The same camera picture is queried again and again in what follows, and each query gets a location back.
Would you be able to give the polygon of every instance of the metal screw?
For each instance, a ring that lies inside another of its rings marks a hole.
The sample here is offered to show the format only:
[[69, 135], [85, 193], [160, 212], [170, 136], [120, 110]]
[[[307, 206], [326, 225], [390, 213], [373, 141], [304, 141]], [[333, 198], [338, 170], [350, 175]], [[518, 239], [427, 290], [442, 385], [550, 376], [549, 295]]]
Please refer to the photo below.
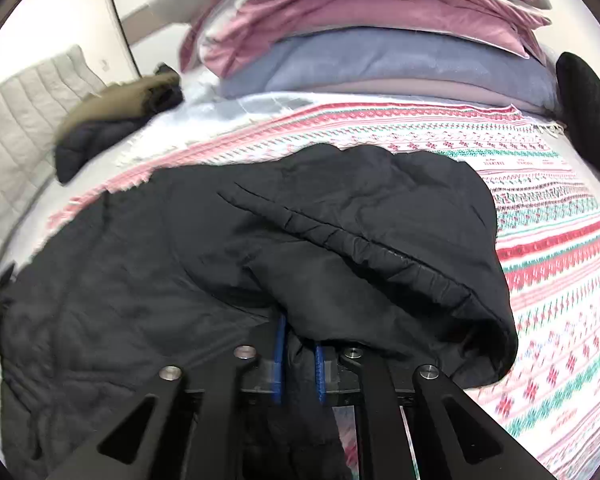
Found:
[[422, 365], [418, 369], [420, 376], [424, 379], [435, 379], [440, 375], [440, 372], [434, 365]]
[[360, 348], [347, 348], [344, 352], [344, 357], [349, 359], [360, 359], [362, 357], [362, 350]]
[[251, 359], [253, 357], [256, 357], [256, 349], [253, 346], [238, 346], [234, 350], [234, 355], [238, 359]]
[[160, 370], [158, 375], [160, 375], [160, 378], [164, 379], [165, 381], [175, 381], [182, 375], [182, 370], [180, 370], [177, 366], [165, 366], [162, 370]]

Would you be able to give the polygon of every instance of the patterned blanket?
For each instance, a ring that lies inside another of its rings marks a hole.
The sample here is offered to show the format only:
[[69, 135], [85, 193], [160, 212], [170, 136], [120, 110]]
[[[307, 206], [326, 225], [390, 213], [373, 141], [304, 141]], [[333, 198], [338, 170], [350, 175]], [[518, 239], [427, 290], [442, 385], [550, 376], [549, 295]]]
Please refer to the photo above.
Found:
[[[480, 174], [498, 211], [496, 250], [520, 349], [502, 381], [468, 393], [559, 480], [590, 478], [600, 464], [600, 205], [513, 107], [306, 108], [141, 164], [74, 199], [50, 227], [58, 229], [104, 189], [147, 180], [156, 167], [271, 160], [318, 142], [429, 150]], [[356, 472], [347, 413], [336, 416]]]

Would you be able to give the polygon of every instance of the black jacket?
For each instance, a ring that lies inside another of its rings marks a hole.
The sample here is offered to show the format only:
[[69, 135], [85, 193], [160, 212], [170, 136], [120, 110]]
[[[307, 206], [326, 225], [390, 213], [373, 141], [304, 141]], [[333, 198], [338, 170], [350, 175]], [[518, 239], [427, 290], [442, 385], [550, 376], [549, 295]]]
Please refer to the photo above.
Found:
[[[159, 170], [104, 194], [3, 292], [8, 465], [42, 478], [164, 364], [191, 370], [279, 307], [301, 339], [493, 383], [517, 349], [495, 236], [467, 164], [374, 146]], [[293, 449], [302, 431], [289, 431]], [[327, 424], [298, 440], [312, 434], [337, 439]], [[332, 460], [320, 478], [345, 478]], [[317, 477], [300, 463], [297, 478]]]
[[67, 184], [92, 158], [183, 101], [178, 73], [161, 64], [154, 76], [113, 84], [89, 95], [58, 127], [56, 176]]

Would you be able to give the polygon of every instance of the blue pillow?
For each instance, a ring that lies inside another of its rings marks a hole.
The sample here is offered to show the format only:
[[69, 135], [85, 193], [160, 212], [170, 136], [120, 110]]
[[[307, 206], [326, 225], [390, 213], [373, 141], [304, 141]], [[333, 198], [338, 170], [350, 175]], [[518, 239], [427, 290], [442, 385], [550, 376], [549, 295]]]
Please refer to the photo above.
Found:
[[555, 76], [533, 58], [443, 34], [373, 27], [287, 38], [222, 80], [219, 91], [237, 98], [394, 78], [470, 84], [551, 112], [558, 109]]

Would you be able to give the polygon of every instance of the white wall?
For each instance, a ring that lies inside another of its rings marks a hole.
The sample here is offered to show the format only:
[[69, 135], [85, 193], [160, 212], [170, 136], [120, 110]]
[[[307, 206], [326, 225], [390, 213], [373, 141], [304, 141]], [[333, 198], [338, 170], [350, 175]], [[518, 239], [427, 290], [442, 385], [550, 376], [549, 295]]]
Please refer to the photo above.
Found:
[[108, 0], [23, 0], [0, 30], [0, 83], [75, 43], [104, 82], [136, 77]]
[[166, 63], [179, 72], [180, 59], [178, 53], [188, 31], [189, 25], [171, 23], [171, 25], [167, 25], [132, 45], [131, 53], [136, 60], [140, 73], [151, 75], [160, 63]]

